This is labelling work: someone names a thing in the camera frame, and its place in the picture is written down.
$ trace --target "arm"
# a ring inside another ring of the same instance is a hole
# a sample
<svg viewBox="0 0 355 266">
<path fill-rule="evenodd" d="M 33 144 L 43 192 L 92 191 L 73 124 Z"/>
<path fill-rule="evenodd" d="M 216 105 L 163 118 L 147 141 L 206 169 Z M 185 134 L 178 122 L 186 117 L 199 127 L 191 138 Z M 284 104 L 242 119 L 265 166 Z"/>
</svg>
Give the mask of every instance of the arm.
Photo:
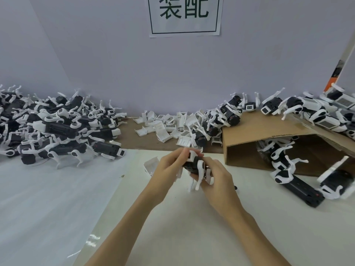
<svg viewBox="0 0 355 266">
<path fill-rule="evenodd" d="M 148 185 L 85 266 L 126 264 L 145 220 L 153 208 L 164 200 L 179 169 L 187 161 L 189 150 L 179 148 L 161 158 Z"/>
<path fill-rule="evenodd" d="M 201 187 L 210 204 L 225 219 L 239 238 L 254 266 L 290 266 L 260 230 L 255 219 L 247 213 L 234 190 L 231 174 L 218 161 L 205 157 L 206 165 L 212 170 L 213 185 L 203 181 Z"/>
</svg>

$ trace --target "orange object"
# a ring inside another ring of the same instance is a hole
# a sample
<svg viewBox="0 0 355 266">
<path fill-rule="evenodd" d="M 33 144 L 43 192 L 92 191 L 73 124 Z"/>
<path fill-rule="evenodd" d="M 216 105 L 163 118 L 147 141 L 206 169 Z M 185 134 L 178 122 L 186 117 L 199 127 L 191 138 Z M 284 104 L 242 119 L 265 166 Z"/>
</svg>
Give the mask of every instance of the orange object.
<svg viewBox="0 0 355 266">
<path fill-rule="evenodd" d="M 326 88 L 324 89 L 324 91 L 327 91 L 331 86 L 332 86 L 332 83 L 335 83 L 335 81 L 337 80 L 338 78 L 337 77 L 331 77 L 328 81 L 328 84 L 326 86 Z"/>
</svg>

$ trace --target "plastic sheet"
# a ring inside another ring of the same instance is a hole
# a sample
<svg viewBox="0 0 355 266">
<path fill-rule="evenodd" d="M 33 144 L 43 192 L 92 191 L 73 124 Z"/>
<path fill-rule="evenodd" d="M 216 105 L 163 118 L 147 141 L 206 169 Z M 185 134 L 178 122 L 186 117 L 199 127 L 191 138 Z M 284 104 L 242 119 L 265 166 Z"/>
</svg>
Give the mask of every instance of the plastic sheet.
<svg viewBox="0 0 355 266">
<path fill-rule="evenodd" d="M 135 153 L 86 157 L 79 168 L 67 156 L 58 170 L 54 160 L 27 167 L 0 156 L 0 265 L 72 265 Z"/>
</svg>

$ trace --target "cardboard box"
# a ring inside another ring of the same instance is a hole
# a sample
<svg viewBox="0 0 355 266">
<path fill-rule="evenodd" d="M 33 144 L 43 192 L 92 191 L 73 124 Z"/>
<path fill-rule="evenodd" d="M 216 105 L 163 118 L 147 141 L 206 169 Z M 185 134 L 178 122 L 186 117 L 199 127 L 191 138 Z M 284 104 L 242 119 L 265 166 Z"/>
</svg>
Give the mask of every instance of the cardboard box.
<svg viewBox="0 0 355 266">
<path fill-rule="evenodd" d="M 344 155 L 351 157 L 341 169 L 355 175 L 355 141 L 318 126 L 312 126 L 306 120 L 288 116 L 264 115 L 260 111 L 246 112 L 235 127 L 223 128 L 223 153 L 227 165 L 273 171 L 257 151 L 256 141 L 268 138 L 295 136 L 300 138 L 294 147 L 286 150 L 291 158 L 301 158 L 309 163 L 299 162 L 296 174 L 320 176 Z"/>
</svg>

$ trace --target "white work surface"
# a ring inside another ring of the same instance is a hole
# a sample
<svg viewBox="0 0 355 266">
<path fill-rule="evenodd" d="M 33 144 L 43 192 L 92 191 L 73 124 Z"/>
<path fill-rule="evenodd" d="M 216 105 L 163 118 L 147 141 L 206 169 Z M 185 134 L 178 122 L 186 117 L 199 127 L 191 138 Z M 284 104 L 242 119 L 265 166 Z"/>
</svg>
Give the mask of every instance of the white work surface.
<svg viewBox="0 0 355 266">
<path fill-rule="evenodd" d="M 85 264 L 144 189 L 150 177 L 143 163 L 167 153 L 138 151 L 92 232 L 100 239 L 90 239 L 74 266 Z M 222 154 L 207 155 L 223 162 Z M 245 209 L 293 266 L 355 264 L 355 196 L 347 201 L 327 200 L 314 209 L 277 185 L 266 171 L 226 168 L 233 175 Z M 316 186 L 316 178 L 301 179 Z M 164 202 L 149 215 L 127 266 L 250 265 L 241 244 L 202 190 L 188 193 L 189 183 L 184 170 Z"/>
<path fill-rule="evenodd" d="M 114 161 L 85 154 L 28 167 L 0 155 L 0 265 L 73 265 L 136 150 Z"/>
</svg>

